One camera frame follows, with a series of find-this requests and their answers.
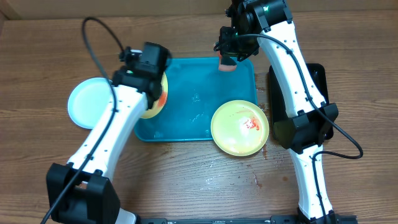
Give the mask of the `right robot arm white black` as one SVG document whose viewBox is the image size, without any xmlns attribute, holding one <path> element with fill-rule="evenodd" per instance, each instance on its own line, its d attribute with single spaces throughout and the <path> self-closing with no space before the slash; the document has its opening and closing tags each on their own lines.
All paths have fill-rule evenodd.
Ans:
<svg viewBox="0 0 398 224">
<path fill-rule="evenodd" d="M 300 51 L 285 1 L 232 1 L 231 19 L 215 49 L 246 60 L 263 50 L 271 63 L 269 87 L 274 139 L 293 160 L 301 223 L 339 223 L 328 200 L 322 166 L 323 143 L 338 110 L 317 88 Z"/>
</svg>

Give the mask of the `pink green sponge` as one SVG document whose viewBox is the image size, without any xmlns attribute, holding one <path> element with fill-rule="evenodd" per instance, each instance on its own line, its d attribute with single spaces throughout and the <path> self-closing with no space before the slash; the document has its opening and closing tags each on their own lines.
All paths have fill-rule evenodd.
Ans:
<svg viewBox="0 0 398 224">
<path fill-rule="evenodd" d="M 236 62 L 227 55 L 221 55 L 219 51 L 217 51 L 217 55 L 219 58 L 218 70 L 222 72 L 233 72 L 235 71 L 237 64 Z"/>
</svg>

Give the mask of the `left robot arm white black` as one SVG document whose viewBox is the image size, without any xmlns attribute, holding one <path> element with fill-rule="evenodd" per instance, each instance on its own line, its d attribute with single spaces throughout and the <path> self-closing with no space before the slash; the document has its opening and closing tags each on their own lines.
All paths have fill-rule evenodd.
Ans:
<svg viewBox="0 0 398 224">
<path fill-rule="evenodd" d="M 46 176 L 50 209 L 42 222 L 139 223 L 138 215 L 121 208 L 112 185 L 116 164 L 136 123 L 157 115 L 167 101 L 167 76 L 153 109 L 145 93 L 118 85 L 102 117 L 65 165 L 54 163 Z"/>
</svg>

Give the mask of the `light blue plate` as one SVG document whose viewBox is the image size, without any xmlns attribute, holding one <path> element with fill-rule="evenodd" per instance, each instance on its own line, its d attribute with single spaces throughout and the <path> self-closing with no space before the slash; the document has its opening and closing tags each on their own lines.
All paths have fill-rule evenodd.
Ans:
<svg viewBox="0 0 398 224">
<path fill-rule="evenodd" d="M 111 90 L 104 78 L 87 79 L 71 92 L 67 103 L 68 115 L 77 126 L 93 129 L 111 99 Z"/>
</svg>

